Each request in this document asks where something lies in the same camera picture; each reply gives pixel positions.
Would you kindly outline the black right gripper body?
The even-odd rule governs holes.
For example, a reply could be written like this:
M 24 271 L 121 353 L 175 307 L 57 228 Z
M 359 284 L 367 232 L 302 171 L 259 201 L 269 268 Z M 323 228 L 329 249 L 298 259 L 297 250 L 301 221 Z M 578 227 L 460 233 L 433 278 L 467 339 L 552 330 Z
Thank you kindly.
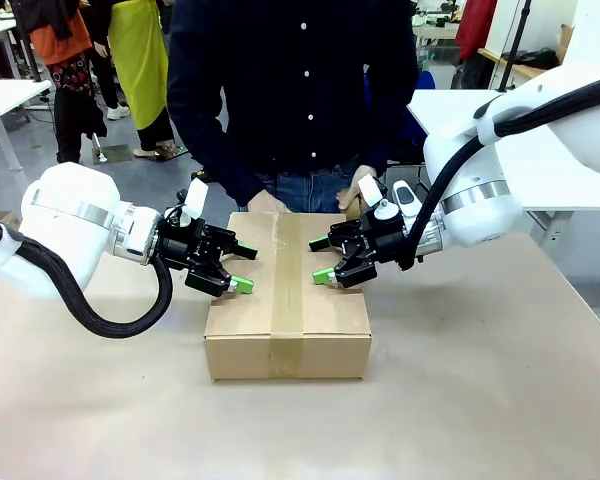
M 396 214 L 379 220 L 374 213 L 365 213 L 357 220 L 334 224 L 327 234 L 329 244 L 339 247 L 342 258 L 327 274 L 328 282 L 351 288 L 377 277 L 376 264 L 396 262 L 401 268 L 411 268 L 421 257 L 406 260 L 406 234 L 403 216 Z

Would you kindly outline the person right hand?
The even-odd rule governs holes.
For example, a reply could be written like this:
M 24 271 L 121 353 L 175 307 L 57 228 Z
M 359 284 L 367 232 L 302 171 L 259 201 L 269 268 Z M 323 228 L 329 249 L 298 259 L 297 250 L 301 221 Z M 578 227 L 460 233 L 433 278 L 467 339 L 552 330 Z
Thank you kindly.
M 250 213 L 287 213 L 287 206 L 266 190 L 261 190 L 247 203 Z

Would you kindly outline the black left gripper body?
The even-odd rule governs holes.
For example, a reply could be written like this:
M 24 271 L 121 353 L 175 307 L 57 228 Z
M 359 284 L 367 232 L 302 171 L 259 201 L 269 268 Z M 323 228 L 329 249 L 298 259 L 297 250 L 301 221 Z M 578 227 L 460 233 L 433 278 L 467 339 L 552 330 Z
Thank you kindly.
M 186 221 L 182 208 L 172 208 L 158 222 L 157 235 L 157 252 L 168 268 L 185 272 L 187 287 L 213 297 L 229 289 L 231 275 L 221 258 L 238 245 L 233 231 L 201 218 Z

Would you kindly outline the person left hand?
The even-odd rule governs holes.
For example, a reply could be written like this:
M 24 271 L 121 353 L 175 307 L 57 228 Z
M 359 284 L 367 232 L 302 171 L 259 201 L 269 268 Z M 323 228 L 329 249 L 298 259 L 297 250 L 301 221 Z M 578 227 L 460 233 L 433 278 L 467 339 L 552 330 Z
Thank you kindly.
M 371 166 L 360 165 L 353 174 L 350 186 L 337 194 L 336 198 L 341 213 L 360 215 L 368 209 L 358 184 L 366 175 L 375 177 L 377 175 L 376 169 Z

